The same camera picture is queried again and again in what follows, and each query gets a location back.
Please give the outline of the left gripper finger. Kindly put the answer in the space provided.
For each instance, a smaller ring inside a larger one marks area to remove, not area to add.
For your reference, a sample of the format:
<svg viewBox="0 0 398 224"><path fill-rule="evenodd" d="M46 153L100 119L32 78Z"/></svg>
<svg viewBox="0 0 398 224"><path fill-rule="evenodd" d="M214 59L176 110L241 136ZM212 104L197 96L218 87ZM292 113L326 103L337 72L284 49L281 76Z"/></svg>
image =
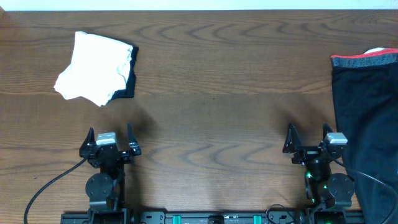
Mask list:
<svg viewBox="0 0 398 224"><path fill-rule="evenodd" d="M127 135L128 135L128 144L129 144L129 147L131 148L131 150L133 152L139 152L139 143L136 140L136 137L133 133L130 123L127 124Z"/></svg>
<svg viewBox="0 0 398 224"><path fill-rule="evenodd" d="M90 128L88 131L88 134L83 141L83 144L81 145L81 151L87 151L90 149L90 144L95 141L95 134L94 134L94 129Z"/></svg>

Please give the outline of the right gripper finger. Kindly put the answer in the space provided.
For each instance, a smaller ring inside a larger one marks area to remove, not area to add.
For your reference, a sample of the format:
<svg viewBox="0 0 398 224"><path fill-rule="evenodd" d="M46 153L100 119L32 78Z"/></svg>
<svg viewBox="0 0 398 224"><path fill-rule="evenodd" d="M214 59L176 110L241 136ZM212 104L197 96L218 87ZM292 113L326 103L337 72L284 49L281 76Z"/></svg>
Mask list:
<svg viewBox="0 0 398 224"><path fill-rule="evenodd" d="M330 133L333 133L333 130L331 129L331 127L327 123L323 124L322 129L323 129L323 139L325 141L329 141L330 140Z"/></svg>
<svg viewBox="0 0 398 224"><path fill-rule="evenodd" d="M287 136L285 139L284 147L282 152L283 153L294 153L297 151L296 147L301 146L302 142L300 140L297 128L292 124L289 123Z"/></svg>

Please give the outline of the black pants red waistband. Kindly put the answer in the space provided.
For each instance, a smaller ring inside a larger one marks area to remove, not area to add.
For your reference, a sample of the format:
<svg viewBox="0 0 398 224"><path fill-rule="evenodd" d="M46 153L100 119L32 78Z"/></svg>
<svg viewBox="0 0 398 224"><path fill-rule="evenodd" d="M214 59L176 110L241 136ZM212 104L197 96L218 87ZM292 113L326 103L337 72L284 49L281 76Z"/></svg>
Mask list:
<svg viewBox="0 0 398 224"><path fill-rule="evenodd" d="M336 128L343 164L366 223L397 223L397 49L333 55Z"/></svg>

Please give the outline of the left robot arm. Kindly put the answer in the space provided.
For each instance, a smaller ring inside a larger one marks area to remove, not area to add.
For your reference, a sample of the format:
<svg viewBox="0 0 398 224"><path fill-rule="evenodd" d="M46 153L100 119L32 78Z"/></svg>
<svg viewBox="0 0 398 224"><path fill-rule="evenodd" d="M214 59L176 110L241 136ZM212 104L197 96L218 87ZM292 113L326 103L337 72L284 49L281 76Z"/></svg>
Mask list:
<svg viewBox="0 0 398 224"><path fill-rule="evenodd" d="M95 137L91 128L79 149L79 155L95 169L86 182L85 191L90 200L88 223L133 223L132 210L125 203L126 164L132 164L141 149L130 124L127 124L129 149L119 150L115 133Z"/></svg>

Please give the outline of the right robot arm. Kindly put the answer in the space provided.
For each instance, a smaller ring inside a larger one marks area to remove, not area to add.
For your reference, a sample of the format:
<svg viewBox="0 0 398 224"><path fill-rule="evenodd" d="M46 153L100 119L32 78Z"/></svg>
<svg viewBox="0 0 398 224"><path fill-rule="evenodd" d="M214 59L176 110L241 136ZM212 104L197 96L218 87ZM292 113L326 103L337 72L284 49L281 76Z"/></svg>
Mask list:
<svg viewBox="0 0 398 224"><path fill-rule="evenodd" d="M313 203L295 214L295 223L348 223L345 209L352 206L354 180L346 174L332 173L330 168L330 163L343 155L347 144L343 133L324 124L319 145L305 146L296 127L288 125L282 152L293 155L293 164L305 167L306 197Z"/></svg>

